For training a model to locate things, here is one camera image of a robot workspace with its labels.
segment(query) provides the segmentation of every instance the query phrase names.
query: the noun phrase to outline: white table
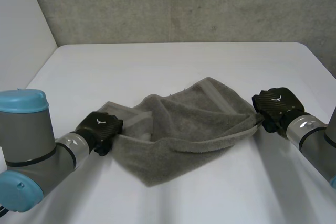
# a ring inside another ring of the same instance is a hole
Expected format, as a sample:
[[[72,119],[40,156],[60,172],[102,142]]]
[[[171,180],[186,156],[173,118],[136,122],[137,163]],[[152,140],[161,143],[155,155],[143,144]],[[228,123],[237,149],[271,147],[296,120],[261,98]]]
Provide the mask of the white table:
[[[251,103],[288,87],[328,123],[336,80],[297,43],[69,45],[58,48],[28,86],[44,90],[55,137],[106,101],[137,105],[205,77]],[[111,155],[90,156],[41,204],[0,223],[335,223],[336,191],[286,140],[263,129],[221,158],[146,188]]]

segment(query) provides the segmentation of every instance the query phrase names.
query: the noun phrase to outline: white wall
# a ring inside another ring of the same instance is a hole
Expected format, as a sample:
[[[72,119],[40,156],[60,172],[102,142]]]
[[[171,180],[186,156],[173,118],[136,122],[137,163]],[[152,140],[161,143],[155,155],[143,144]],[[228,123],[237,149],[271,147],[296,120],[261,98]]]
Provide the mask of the white wall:
[[[0,91],[25,88],[56,48],[37,0],[0,0]]]

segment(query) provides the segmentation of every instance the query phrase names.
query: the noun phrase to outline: towel fold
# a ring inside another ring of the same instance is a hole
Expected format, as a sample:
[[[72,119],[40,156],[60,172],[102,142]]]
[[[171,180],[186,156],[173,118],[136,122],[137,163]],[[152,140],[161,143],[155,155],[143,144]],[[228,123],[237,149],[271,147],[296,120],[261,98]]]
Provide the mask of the towel fold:
[[[152,94],[134,108],[107,102],[99,111],[124,120],[112,155],[147,186],[221,156],[252,136],[263,120],[235,91],[212,78],[168,97]]]

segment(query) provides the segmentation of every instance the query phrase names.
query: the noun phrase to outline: light blue joint cap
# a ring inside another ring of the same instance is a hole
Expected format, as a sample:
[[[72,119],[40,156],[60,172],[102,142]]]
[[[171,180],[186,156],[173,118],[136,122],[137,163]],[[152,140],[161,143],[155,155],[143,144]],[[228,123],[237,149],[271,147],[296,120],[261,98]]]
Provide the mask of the light blue joint cap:
[[[35,113],[49,107],[46,94],[38,89],[18,89],[0,92],[0,112]]]
[[[26,212],[43,200],[41,188],[29,177],[12,170],[0,174],[0,204],[13,212]]]
[[[336,175],[330,180],[330,185],[332,188],[336,189]]]

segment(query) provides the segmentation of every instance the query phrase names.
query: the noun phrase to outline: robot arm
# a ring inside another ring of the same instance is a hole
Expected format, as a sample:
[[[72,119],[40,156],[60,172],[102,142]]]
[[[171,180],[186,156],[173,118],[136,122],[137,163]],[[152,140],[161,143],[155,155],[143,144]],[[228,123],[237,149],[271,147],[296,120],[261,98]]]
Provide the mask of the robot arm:
[[[123,121],[90,113],[55,141],[45,94],[40,90],[0,92],[0,146],[7,171],[0,174],[0,205],[25,212],[75,171],[92,150],[105,156]]]
[[[336,109],[326,125],[305,112],[287,88],[262,91],[252,101],[265,118],[262,123],[265,130],[287,138],[336,189]]]

